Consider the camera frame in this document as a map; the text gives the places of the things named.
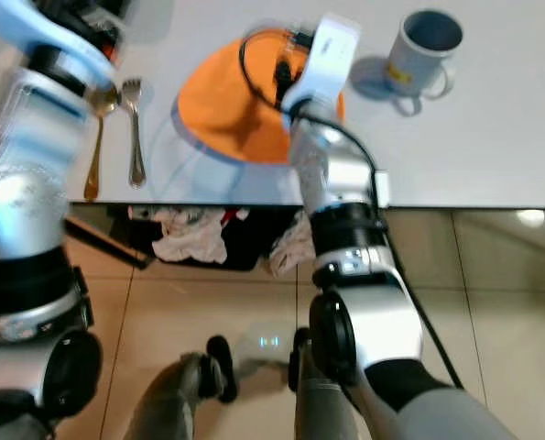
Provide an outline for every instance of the tile floor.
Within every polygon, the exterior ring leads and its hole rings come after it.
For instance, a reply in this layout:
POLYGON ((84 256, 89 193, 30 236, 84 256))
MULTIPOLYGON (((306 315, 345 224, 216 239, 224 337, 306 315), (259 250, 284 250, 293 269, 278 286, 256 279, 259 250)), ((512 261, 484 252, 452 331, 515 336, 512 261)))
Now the tile floor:
MULTIPOLYGON (((466 388, 518 438, 545 439, 545 217, 542 225, 538 218, 525 225, 514 212, 387 217, 466 388)), ((104 369, 94 401, 61 425, 59 440, 121 439, 153 377, 180 354, 203 350, 212 335, 223 334, 236 354, 245 354, 253 346, 246 335, 276 332, 281 347, 268 354, 287 358, 314 295, 307 264, 280 280, 263 268, 240 273, 155 263, 138 271, 74 240, 68 248, 91 290, 104 369)), ((429 369, 447 380, 429 338, 424 352, 429 369)), ((295 399, 283 374, 263 369, 241 386, 233 405, 200 408, 197 438, 292 438, 295 399)))

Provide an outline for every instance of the black wire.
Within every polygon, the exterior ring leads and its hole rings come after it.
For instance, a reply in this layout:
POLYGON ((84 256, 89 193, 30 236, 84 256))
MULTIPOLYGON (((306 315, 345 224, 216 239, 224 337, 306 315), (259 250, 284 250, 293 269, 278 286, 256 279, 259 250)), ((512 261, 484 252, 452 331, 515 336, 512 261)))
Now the black wire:
MULTIPOLYGON (((265 105, 267 105, 270 108, 273 108, 274 110, 278 111, 282 115, 293 117, 293 114, 290 111, 281 108, 279 105, 276 105, 276 103, 273 103, 268 98, 266 98, 262 90, 254 85, 254 82, 250 78, 247 68, 245 66, 245 50, 247 48, 247 45, 253 39, 257 37, 265 36, 265 35, 282 37, 284 39, 286 38, 290 39, 290 36, 291 35, 294 36, 294 33, 292 33, 289 30, 281 29, 277 27, 261 27, 249 32, 244 37, 244 40, 242 41, 242 44, 240 45, 240 49, 239 49, 240 69, 242 70, 242 74, 244 75, 244 79, 245 79, 245 83, 247 84, 247 87, 249 88, 250 92, 254 96, 256 96, 265 105)), ((306 113, 305 114, 299 113, 298 118, 305 119, 313 124, 320 124, 320 125, 332 128, 338 131, 339 133, 341 133, 343 136, 345 136, 349 140, 351 140, 352 143, 357 147, 357 149, 364 156, 364 159, 367 161, 368 165, 371 168, 370 179, 371 179, 372 189, 370 191, 370 197, 371 197, 372 205, 373 205, 372 209, 374 214, 376 215, 376 218, 380 218, 379 204, 378 204, 378 198, 377 198, 377 185, 376 185, 376 171, 377 171, 376 161, 374 160, 372 155, 368 153, 367 150, 364 148, 364 145, 362 144, 362 142, 356 136, 350 133, 348 130, 343 128, 340 124, 333 122, 331 120, 323 119, 313 115, 308 115, 306 113)), ((400 278, 402 279, 402 282, 405 284, 407 291, 409 292, 409 297, 412 300, 412 303, 415 306, 415 309, 417 310, 417 314, 419 314, 420 320, 424 323, 425 327, 427 328, 427 331, 431 335, 431 339, 433 340, 433 343, 435 347, 437 348, 439 355, 441 356, 441 360, 443 361, 443 364, 447 368, 447 372, 449 373, 449 376, 452 379, 453 385, 456 388, 463 390, 462 381, 460 380, 459 375, 457 374, 457 371, 455 370, 455 367, 453 366, 453 363, 451 359, 449 358, 449 355, 447 354, 447 350, 445 350, 445 347, 443 346, 443 343, 440 340, 439 335, 437 334, 437 331, 435 330, 435 327, 433 326, 431 322, 431 319, 429 319, 429 316, 427 315, 427 313, 425 312, 425 309, 420 303, 419 298, 410 287, 410 283, 408 282, 404 273, 404 267, 402 266, 400 256, 396 248, 394 247, 394 243, 388 231, 385 232, 385 235, 386 235, 388 246, 390 247, 392 251, 392 256, 395 261, 396 269, 398 273, 400 274, 400 278)))

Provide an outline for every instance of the mug handle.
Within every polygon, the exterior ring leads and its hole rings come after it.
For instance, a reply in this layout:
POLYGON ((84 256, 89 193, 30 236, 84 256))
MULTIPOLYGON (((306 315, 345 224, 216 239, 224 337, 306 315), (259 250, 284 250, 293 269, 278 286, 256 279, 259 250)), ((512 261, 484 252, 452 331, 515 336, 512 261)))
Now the mug handle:
POLYGON ((427 99, 435 100, 443 98, 443 96, 445 96, 452 90, 453 86, 455 85, 455 69, 451 66, 446 65, 444 62, 440 64, 439 69, 441 70, 441 73, 443 74, 443 78, 445 80, 443 88, 437 93, 433 93, 431 91, 423 92, 421 96, 424 96, 427 99))

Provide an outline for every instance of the cloth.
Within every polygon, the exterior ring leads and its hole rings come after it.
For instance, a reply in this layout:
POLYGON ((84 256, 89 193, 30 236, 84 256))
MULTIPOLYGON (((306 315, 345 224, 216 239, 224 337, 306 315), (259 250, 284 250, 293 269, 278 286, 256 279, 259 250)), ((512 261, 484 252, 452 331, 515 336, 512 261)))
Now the cloth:
MULTIPOLYGON (((229 216, 224 209, 215 208, 161 208, 154 221, 162 224, 163 237, 152 243, 157 257, 165 261, 192 258, 219 264, 227 260, 225 242, 221 237, 229 216)), ((247 210, 237 210, 234 216, 247 218, 247 210)))
MULTIPOLYGON (((289 134, 280 113, 253 96, 245 84, 238 52, 241 40, 216 51, 192 74, 177 98, 178 116, 191 134, 208 148, 236 160, 257 163, 288 162, 289 134)), ((253 38, 245 50, 245 67, 262 93, 275 101, 274 71, 280 55, 290 62, 292 75, 306 55, 286 50, 278 35, 253 38)), ((343 118, 343 97, 337 113, 343 118)))
POLYGON ((315 258, 311 223, 304 211, 295 214, 293 225, 285 231, 270 253, 270 271, 277 277, 297 264, 315 258))

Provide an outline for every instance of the white cloth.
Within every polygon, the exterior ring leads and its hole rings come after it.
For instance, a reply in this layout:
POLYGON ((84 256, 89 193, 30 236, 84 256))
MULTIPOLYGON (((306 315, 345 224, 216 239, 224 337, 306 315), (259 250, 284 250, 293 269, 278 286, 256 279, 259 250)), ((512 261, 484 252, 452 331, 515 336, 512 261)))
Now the white cloth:
POLYGON ((270 271, 275 277, 288 272, 299 263, 315 258, 309 217, 304 211, 298 211, 293 223, 274 245, 268 257, 270 271))
POLYGON ((154 220, 162 224, 164 236, 152 243, 154 252, 165 261, 192 258, 209 263, 225 262, 227 250, 221 238, 224 214, 224 209, 160 209, 154 220))

